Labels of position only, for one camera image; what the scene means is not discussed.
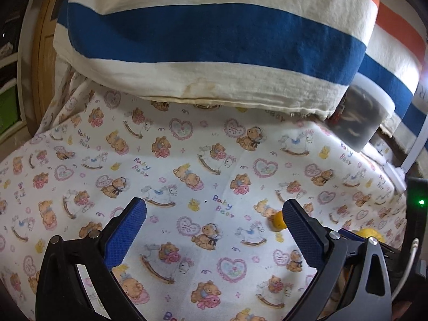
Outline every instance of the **white cable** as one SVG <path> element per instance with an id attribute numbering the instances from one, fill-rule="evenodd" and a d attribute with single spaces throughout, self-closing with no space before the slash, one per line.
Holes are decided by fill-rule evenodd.
<path id="1" fill-rule="evenodd" d="M 391 297 L 392 301 L 394 301 L 394 299 L 400 293 L 401 289 L 403 288 L 404 284 L 407 281 L 407 278 L 409 277 L 410 270 L 412 269 L 413 263 L 415 261 L 416 251 L 418 250 L 418 247 L 419 247 L 419 239 L 415 238 L 413 239 L 412 246 L 410 247 L 410 257 L 407 262 L 406 269 L 404 270 L 403 276 L 400 279 L 400 282 L 397 285 L 397 288 L 394 290 L 394 293 L 392 294 L 392 297 Z"/>
<path id="2" fill-rule="evenodd" d="M 419 135 L 416 138 L 415 143 L 413 144 L 412 148 L 410 149 L 406 159 L 404 160 L 401 166 L 405 174 L 407 174 L 410 167 L 416 161 L 416 158 L 419 156 L 422 149 L 424 148 L 425 142 L 427 142 L 427 139 L 428 139 L 428 116 L 426 116 L 425 121 L 421 128 L 421 131 L 419 132 Z"/>

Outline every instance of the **bed sheet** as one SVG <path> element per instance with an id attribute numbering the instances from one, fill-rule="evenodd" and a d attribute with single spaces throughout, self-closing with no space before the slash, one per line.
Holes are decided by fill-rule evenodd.
<path id="1" fill-rule="evenodd" d="M 282 320 L 316 273 L 288 230 L 271 228 L 288 198 L 324 226 L 401 244 L 405 199 L 318 121 L 57 75 L 39 133 L 0 165 L 0 274 L 30 319 L 49 238 L 102 229 L 133 197 L 147 220 L 113 273 L 148 320 Z"/>

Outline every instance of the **striped pillowcase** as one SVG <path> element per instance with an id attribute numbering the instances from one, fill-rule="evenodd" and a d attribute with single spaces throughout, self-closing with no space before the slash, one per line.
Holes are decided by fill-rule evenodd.
<path id="1" fill-rule="evenodd" d="M 408 2 L 380 0 L 376 25 L 358 70 L 395 102 L 395 113 L 381 128 L 393 136 L 406 153 L 413 146 L 428 112 L 426 35 L 426 27 Z M 426 149 L 418 157 L 418 164 L 422 174 L 428 177 Z"/>
<path id="2" fill-rule="evenodd" d="M 364 58 L 380 0 L 66 0 L 57 53 L 157 101 L 330 116 Z"/>
<path id="3" fill-rule="evenodd" d="M 395 103 L 381 128 L 392 135 L 400 122 L 412 125 L 408 110 L 424 64 L 426 28 L 405 0 L 380 0 L 379 13 L 358 72 L 376 82 Z M 407 141 L 398 141 L 401 146 Z"/>

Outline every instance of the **blue stripe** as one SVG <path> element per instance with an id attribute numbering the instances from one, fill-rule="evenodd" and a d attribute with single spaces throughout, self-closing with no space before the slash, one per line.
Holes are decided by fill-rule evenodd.
<path id="1" fill-rule="evenodd" d="M 406 85 L 368 55 L 362 60 L 358 72 L 386 91 L 395 103 L 395 113 L 403 119 L 413 98 Z"/>
<path id="2" fill-rule="evenodd" d="M 407 128 L 409 128 L 414 136 L 418 136 L 422 129 L 422 125 L 425 122 L 425 118 L 426 115 L 422 111 L 413 104 L 410 104 L 402 122 Z M 428 141 L 425 143 L 425 148 L 428 149 Z"/>
<path id="3" fill-rule="evenodd" d="M 256 5 L 157 6 L 100 15 L 65 0 L 61 14 L 58 22 L 68 28 L 74 49 L 92 59 L 251 64 L 348 85 L 366 49 L 327 25 Z"/>

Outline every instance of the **bed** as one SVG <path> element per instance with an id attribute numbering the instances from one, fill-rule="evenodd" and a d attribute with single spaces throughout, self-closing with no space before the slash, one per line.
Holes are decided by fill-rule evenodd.
<path id="1" fill-rule="evenodd" d="M 25 315 L 49 239 L 101 230 L 133 197 L 147 219 L 112 273 L 148 320 L 282 319 L 316 274 L 272 227 L 289 198 L 399 247 L 405 196 L 315 116 L 359 71 L 396 94 L 381 128 L 400 124 L 420 62 L 379 16 L 423 25 L 391 1 L 65 0 L 55 96 L 0 164 L 0 276 Z"/>
<path id="2" fill-rule="evenodd" d="M 324 226 L 401 244 L 404 197 L 317 119 L 143 100 L 62 61 L 56 75 L 38 134 L 0 167 L 1 278 L 29 318 L 50 237 L 102 229 L 133 197 L 147 220 L 113 273 L 148 320 L 284 317 L 316 272 L 272 228 L 288 198 Z"/>

